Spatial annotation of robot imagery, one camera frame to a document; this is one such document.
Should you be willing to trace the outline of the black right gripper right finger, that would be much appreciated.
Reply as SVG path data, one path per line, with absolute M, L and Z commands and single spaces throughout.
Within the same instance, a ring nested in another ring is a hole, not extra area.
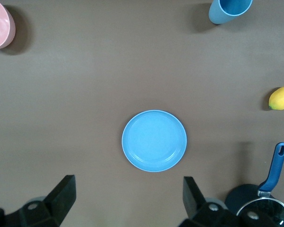
M 216 202 L 207 202 L 195 180 L 183 178 L 183 204 L 188 218 L 181 227 L 239 227 L 240 218 Z

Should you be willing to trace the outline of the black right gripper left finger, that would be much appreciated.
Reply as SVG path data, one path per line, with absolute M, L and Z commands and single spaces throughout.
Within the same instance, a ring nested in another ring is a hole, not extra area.
M 74 175 L 66 175 L 43 199 L 34 199 L 4 218 L 5 227 L 59 227 L 76 201 Z

